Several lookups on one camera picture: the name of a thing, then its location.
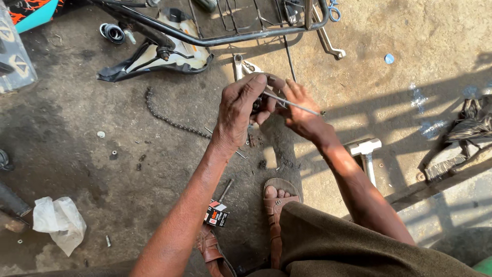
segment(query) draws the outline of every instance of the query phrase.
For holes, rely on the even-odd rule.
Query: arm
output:
[[[275,77],[270,77],[269,85],[281,90],[289,101],[319,111],[304,86],[290,79],[284,82]],[[340,143],[333,126],[326,124],[321,117],[293,106],[281,113],[289,128],[316,145],[335,175],[343,201],[355,223],[397,241],[415,244],[395,210]]]
[[[244,144],[248,123],[262,123],[275,102],[250,118],[253,102],[266,86],[263,74],[248,75],[222,91],[217,125],[205,154],[174,207],[140,253],[131,277],[181,276],[222,172]]]

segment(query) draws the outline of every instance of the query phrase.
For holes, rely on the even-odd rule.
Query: hand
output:
[[[267,86],[265,74],[249,74],[232,83],[222,91],[217,125],[212,134],[212,142],[221,148],[229,159],[247,137],[249,123],[262,124],[275,109],[275,101],[262,105],[258,114],[252,116],[253,103]]]
[[[290,102],[316,112],[320,111],[318,105],[312,99],[311,92],[303,85],[289,78],[283,81],[272,75],[269,76],[268,85],[272,86],[276,92],[283,92]],[[279,108],[277,111],[285,118],[285,125],[298,135],[314,142],[314,144],[336,138],[333,126],[326,124],[321,116],[316,116],[294,106],[287,106],[287,109]]]

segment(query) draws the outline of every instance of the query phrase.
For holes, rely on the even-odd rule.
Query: toe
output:
[[[273,186],[265,189],[265,198],[277,198],[277,190]]]

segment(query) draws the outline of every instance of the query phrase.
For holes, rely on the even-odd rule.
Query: blue wire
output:
[[[335,8],[335,6],[338,4],[339,3],[337,2],[337,0],[330,0],[330,5],[328,6],[328,9],[330,11],[330,20],[333,22],[338,22],[341,18],[340,11],[337,8]],[[333,12],[335,12],[338,15],[338,18],[333,17]]]

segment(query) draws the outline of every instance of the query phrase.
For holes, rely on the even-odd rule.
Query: small cardboard box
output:
[[[225,208],[227,208],[225,205],[215,201],[214,199],[210,200],[209,208],[205,213],[204,221],[212,226],[224,227],[225,221],[229,216],[228,212],[223,211]]]

